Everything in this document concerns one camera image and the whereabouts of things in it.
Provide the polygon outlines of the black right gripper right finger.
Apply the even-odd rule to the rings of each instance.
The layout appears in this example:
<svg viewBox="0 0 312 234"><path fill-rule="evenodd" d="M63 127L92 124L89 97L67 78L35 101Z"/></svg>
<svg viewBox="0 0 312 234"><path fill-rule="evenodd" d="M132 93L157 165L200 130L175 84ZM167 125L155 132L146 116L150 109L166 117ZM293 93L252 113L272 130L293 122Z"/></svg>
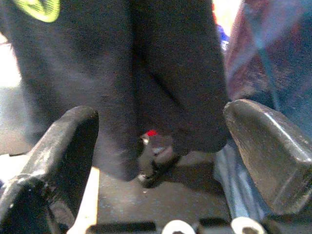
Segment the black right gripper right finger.
<svg viewBox="0 0 312 234"><path fill-rule="evenodd" d="M282 113L258 102L226 104L224 117L262 198L278 215L297 214L312 199L312 142Z"/></svg>

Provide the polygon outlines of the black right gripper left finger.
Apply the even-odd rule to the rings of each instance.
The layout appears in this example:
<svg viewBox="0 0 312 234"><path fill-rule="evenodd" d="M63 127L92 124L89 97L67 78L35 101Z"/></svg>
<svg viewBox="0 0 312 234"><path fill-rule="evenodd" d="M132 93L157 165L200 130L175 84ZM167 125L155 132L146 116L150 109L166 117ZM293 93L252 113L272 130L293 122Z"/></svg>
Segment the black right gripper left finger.
<svg viewBox="0 0 312 234"><path fill-rule="evenodd" d="M0 190L3 234L64 234L75 223L92 167L98 112L68 110L28 153L22 170Z"/></svg>

